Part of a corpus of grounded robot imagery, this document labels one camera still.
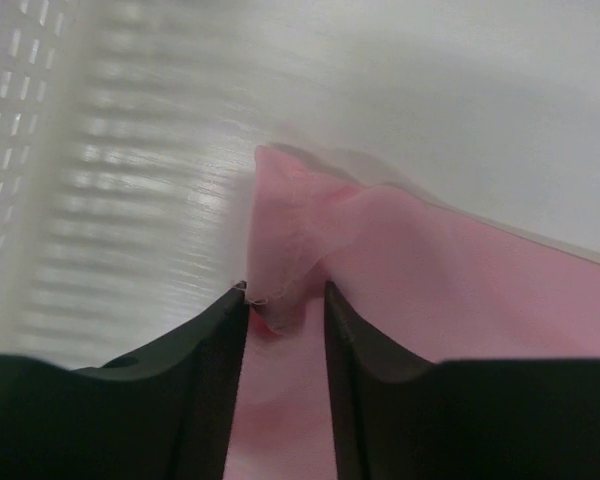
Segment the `black object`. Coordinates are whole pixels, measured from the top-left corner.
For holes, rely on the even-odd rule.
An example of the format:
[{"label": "black object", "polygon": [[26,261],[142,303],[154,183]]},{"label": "black object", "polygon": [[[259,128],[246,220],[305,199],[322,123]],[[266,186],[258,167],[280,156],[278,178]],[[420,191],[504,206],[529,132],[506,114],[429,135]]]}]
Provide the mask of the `black object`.
[{"label": "black object", "polygon": [[434,365],[325,299],[340,480],[600,479],[600,360]]},{"label": "black object", "polygon": [[102,368],[0,355],[0,479],[221,480],[248,315],[232,289]]}]

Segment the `white surface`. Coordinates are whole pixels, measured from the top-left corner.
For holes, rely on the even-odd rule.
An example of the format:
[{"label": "white surface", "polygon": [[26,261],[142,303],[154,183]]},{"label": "white surface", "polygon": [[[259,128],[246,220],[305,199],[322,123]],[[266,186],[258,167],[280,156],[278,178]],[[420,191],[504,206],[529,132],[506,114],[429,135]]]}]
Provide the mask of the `white surface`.
[{"label": "white surface", "polygon": [[0,43],[0,72],[49,77],[35,135],[0,136],[31,143],[1,350],[97,364],[208,305],[242,274],[260,143],[600,254],[600,0],[91,0],[48,44],[47,2],[20,3],[0,39],[57,55]]}]

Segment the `pink fabric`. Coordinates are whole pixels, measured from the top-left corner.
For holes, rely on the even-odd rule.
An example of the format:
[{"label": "pink fabric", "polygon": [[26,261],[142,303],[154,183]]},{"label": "pink fabric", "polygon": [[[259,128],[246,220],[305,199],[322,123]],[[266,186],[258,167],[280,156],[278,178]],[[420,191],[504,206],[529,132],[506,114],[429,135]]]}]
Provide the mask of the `pink fabric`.
[{"label": "pink fabric", "polygon": [[251,318],[226,478],[336,478],[327,279],[433,361],[600,356],[600,265],[271,148],[256,165],[247,296],[262,317]]}]

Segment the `fabric fold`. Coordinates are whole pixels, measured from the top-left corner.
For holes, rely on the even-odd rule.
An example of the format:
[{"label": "fabric fold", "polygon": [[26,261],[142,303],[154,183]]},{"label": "fabric fold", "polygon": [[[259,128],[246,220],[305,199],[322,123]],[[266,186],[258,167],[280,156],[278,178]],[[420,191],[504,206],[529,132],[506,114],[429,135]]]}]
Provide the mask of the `fabric fold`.
[{"label": "fabric fold", "polygon": [[600,265],[273,148],[257,149],[256,175],[246,293],[258,313],[227,478],[336,478],[326,280],[431,361],[600,356]]}]

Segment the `black plastic jaw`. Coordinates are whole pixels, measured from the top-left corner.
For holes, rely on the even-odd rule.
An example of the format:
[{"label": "black plastic jaw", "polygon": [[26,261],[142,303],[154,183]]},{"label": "black plastic jaw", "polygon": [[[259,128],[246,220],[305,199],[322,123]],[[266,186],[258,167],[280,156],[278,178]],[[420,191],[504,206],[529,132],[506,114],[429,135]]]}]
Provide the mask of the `black plastic jaw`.
[{"label": "black plastic jaw", "polygon": [[600,360],[433,365],[325,299],[339,480],[600,479]]},{"label": "black plastic jaw", "polygon": [[248,316],[232,289],[102,368],[0,355],[0,478],[221,480]]}]

